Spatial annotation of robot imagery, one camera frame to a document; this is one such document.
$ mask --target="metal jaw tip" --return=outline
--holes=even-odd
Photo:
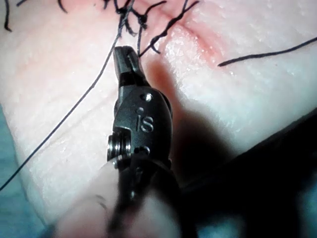
[[[131,46],[115,47],[113,57],[119,87],[128,85],[150,86],[143,73],[140,59]]]

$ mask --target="black suture thread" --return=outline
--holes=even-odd
[[[63,12],[68,13],[68,12],[66,11],[66,9],[64,8],[63,3],[61,2],[61,0],[57,0],[57,2],[58,2],[59,8],[60,8]]]
[[[21,0],[20,2],[18,2],[17,4],[16,4],[16,6],[21,6],[23,3],[25,3],[27,0]]]
[[[123,21],[123,18],[126,15],[126,13],[132,11],[132,8],[127,9],[127,6],[129,5],[130,0],[127,0],[126,3],[124,4],[124,6],[121,7],[121,8],[119,8],[117,0],[114,0],[113,2],[114,2],[115,12],[120,15],[119,27],[118,27],[118,29],[120,31],[119,32],[120,33],[120,37],[121,37],[122,29],[123,29],[121,27],[122,25],[125,26],[126,30],[129,32],[129,34],[131,36],[135,37],[137,35],[137,33],[135,33],[132,30],[132,28],[130,27],[129,21],[127,19],[125,21]]]
[[[143,29],[146,30],[147,29],[147,21],[148,21],[148,14],[150,12],[151,9],[153,9],[156,6],[159,6],[163,3],[166,3],[167,1],[160,1],[158,3],[155,3],[151,6],[148,7],[148,9],[145,11],[145,13],[143,15],[139,14],[137,11],[135,11],[134,9],[132,9],[133,14],[138,18],[138,23],[140,25],[139,28],[139,35],[138,35],[138,42],[137,42],[137,51],[138,51],[138,55],[140,54],[140,47],[141,47],[141,37],[142,37],[142,31]]]
[[[134,0],[132,0],[132,3],[128,7],[128,11],[126,12],[126,15],[123,18],[123,21],[125,21],[128,17],[129,12],[131,11],[131,8],[133,6]],[[26,160],[19,166],[19,168],[11,175],[11,177],[0,187],[0,191],[2,191],[14,177],[21,171],[21,169],[30,161],[30,159],[35,155],[36,152],[50,139],[50,137],[57,131],[57,129],[66,121],[66,119],[73,113],[73,111],[77,108],[77,106],[84,100],[84,98],[88,95],[88,93],[94,88],[94,86],[97,84],[99,79],[101,78],[102,74],[104,73],[104,70],[106,68],[106,65],[108,64],[108,61],[112,55],[113,49],[119,39],[119,33],[117,33],[116,38],[111,46],[110,52],[108,53],[108,56],[100,70],[100,73],[98,74],[95,81],[91,84],[91,86],[87,89],[87,91],[83,94],[83,96],[77,101],[77,103],[70,109],[70,111],[63,117],[63,119],[57,124],[57,126],[54,127],[54,129],[48,134],[48,136],[36,147],[36,149],[26,158]]]
[[[264,58],[264,57],[269,57],[269,56],[276,56],[276,55],[281,55],[281,54],[285,54],[285,53],[289,53],[295,50],[298,50],[301,47],[307,46],[313,42],[317,41],[317,37],[313,38],[309,41],[306,41],[298,46],[292,47],[290,49],[284,50],[284,51],[278,51],[278,52],[271,52],[271,53],[265,53],[265,54],[257,54],[257,55],[248,55],[248,56],[243,56],[243,57],[239,57],[236,59],[231,59],[231,60],[227,60],[225,62],[222,62],[220,64],[218,64],[219,67],[223,67],[226,66],[228,64],[232,64],[232,63],[236,63],[236,62],[240,62],[240,61],[244,61],[244,60],[249,60],[249,59],[259,59],[259,58]]]
[[[182,12],[181,12],[177,17],[171,19],[171,20],[168,22],[168,24],[167,24],[165,30],[164,30],[161,34],[159,34],[159,35],[157,35],[157,36],[154,36],[154,37],[151,39],[150,44],[145,48],[145,50],[143,50],[142,53],[139,54],[139,57],[142,57],[142,55],[144,55],[145,52],[147,52],[149,49],[152,49],[152,50],[154,50],[156,53],[160,54],[160,52],[154,47],[154,44],[155,44],[160,38],[167,36],[168,30],[169,30],[177,21],[179,21],[180,19],[182,19],[183,16],[184,16],[184,14],[185,14],[188,10],[190,10],[194,5],[196,5],[197,3],[199,3],[199,1],[195,1],[195,2],[193,2],[188,8],[186,8],[187,2],[188,2],[188,0],[185,0],[184,5],[183,5]]]
[[[106,8],[107,8],[107,6],[108,6],[108,2],[110,2],[110,0],[104,0],[104,9],[106,9]]]
[[[4,28],[5,30],[12,32],[12,30],[9,28],[9,16],[10,16],[10,4],[9,0],[4,0],[5,3],[5,21],[4,21]]]

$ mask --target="skin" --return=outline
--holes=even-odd
[[[136,0],[135,8],[144,12],[155,2]],[[54,0],[12,7],[13,32],[0,30],[0,102],[19,164],[90,86],[116,35],[112,2],[107,10],[102,1],[63,4],[69,14]],[[142,49],[181,8],[170,0],[151,11]],[[4,6],[0,11],[4,16]],[[313,0],[203,0],[157,43],[160,55],[149,51],[142,57],[148,81],[173,107],[171,158],[181,184],[201,167],[234,158],[317,106],[316,43],[217,67],[315,37],[316,12]],[[137,31],[136,19],[130,23]],[[136,39],[123,32],[118,45],[136,47]],[[116,97],[111,59],[97,86],[23,169],[25,191],[45,223],[78,200],[106,163]],[[194,150],[189,140],[203,141],[201,148]],[[202,157],[206,149],[212,159]]]

